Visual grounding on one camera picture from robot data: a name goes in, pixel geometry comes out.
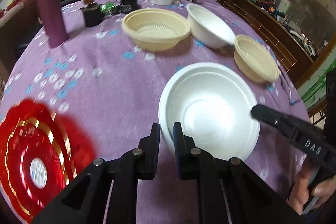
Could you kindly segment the right hand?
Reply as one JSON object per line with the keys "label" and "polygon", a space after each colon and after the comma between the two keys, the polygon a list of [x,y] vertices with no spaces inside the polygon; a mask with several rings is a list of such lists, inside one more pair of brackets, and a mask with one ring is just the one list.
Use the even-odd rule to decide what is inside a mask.
{"label": "right hand", "polygon": [[298,214],[302,215],[303,206],[307,203],[309,196],[318,197],[318,201],[314,205],[314,209],[318,209],[324,204],[335,192],[335,176],[314,187],[312,192],[308,190],[309,178],[313,173],[313,164],[307,157],[294,179],[294,186],[288,198],[287,204]]}

